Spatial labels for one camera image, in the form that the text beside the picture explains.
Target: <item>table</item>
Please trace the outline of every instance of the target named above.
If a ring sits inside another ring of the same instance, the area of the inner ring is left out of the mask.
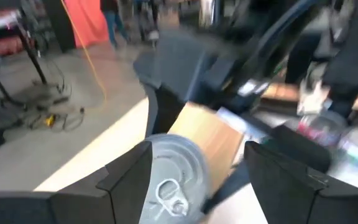
[[[148,100],[144,99],[41,183],[35,191],[58,191],[130,150],[144,138],[147,113]],[[231,128],[212,111],[189,103],[184,107],[170,133],[190,138],[199,145],[206,155],[213,174],[213,191],[227,177],[238,149],[243,148],[241,147],[242,133]],[[267,222],[252,186],[247,185],[217,207],[208,223],[265,224]]]

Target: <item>black panel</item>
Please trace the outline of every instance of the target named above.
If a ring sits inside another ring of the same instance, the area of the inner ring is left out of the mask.
[[[138,224],[151,165],[152,145],[141,142],[57,193],[0,192],[0,224]]]
[[[106,165],[109,172],[97,188],[110,193],[116,224],[138,224],[149,189],[153,151],[143,141]]]
[[[55,194],[51,205],[57,223],[115,224],[108,192],[96,188],[108,175],[103,167]]]
[[[160,80],[181,101],[199,101],[203,75],[216,60],[219,43],[187,30],[161,31],[152,79]]]
[[[144,51],[136,58],[134,62],[134,70],[141,83],[152,86],[153,88],[160,88],[161,80],[152,78],[154,60],[154,51]]]
[[[42,2],[44,3],[60,49],[63,52],[75,49],[74,31],[61,0],[43,0]]]
[[[143,83],[143,88],[149,99],[149,115],[145,137],[152,134],[167,133],[177,120],[185,103],[163,86],[156,89]]]
[[[0,193],[0,224],[57,224],[49,198],[53,193]]]
[[[232,70],[236,66],[236,60],[229,56],[219,57],[208,70],[208,73],[204,77],[205,84],[208,85],[214,91],[221,91],[222,84],[226,83],[231,75]]]
[[[244,159],[268,223],[308,223],[314,196],[324,184],[308,177],[307,166],[255,142],[246,143]]]
[[[358,224],[358,195],[342,197],[319,195],[313,205],[308,224],[320,223]]]
[[[280,125],[273,128],[271,137],[277,143],[278,152],[322,173],[329,169],[331,155],[328,149],[292,131],[287,126]]]

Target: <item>leg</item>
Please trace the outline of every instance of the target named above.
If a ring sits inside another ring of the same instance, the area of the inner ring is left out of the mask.
[[[122,35],[122,37],[123,37],[126,41],[128,41],[128,40],[129,40],[129,37],[128,37],[127,31],[125,30],[124,23],[122,22],[122,19],[121,19],[121,17],[119,16],[119,14],[115,14],[115,15],[114,15],[114,22],[115,22],[116,25],[117,25],[117,29],[118,29],[119,33]]]
[[[304,32],[292,48],[287,62],[285,83],[298,84],[306,77],[313,54],[320,43],[321,33]]]
[[[154,2],[154,0],[150,0],[150,7],[152,8],[153,22],[155,27],[157,27],[158,20],[158,5]]]
[[[137,24],[139,25],[140,38],[142,39],[142,41],[144,41],[146,39],[146,37],[145,37],[145,33],[144,33],[144,30],[142,27],[142,18],[141,18],[142,17],[142,3],[136,1],[134,7],[135,7],[135,15],[137,18]]]
[[[113,46],[118,47],[116,37],[114,36],[114,16],[115,15],[112,12],[103,12],[103,15],[104,15],[104,18],[106,19],[107,29],[109,31],[110,43]]]

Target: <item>blue jeans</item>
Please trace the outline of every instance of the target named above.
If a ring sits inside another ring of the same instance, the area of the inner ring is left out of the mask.
[[[103,12],[103,15],[107,22],[110,43],[113,46],[118,47],[116,38],[114,36],[114,25],[117,26],[117,29],[120,32],[120,34],[122,35],[122,37],[126,41],[128,41],[129,37],[128,37],[128,34],[125,30],[124,24],[122,23],[122,20],[121,20],[119,14],[116,14],[114,12]]]

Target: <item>person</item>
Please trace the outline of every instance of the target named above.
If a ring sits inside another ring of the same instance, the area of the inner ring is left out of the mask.
[[[142,4],[147,2],[152,10],[154,26],[157,27],[158,20],[158,4],[155,0],[135,0],[135,13],[139,16],[142,13]]]
[[[126,32],[122,19],[119,16],[119,6],[117,0],[100,0],[100,10],[106,19],[110,43],[117,49],[118,43],[114,35],[114,25],[117,26],[117,30],[125,41],[129,41],[128,33]]]

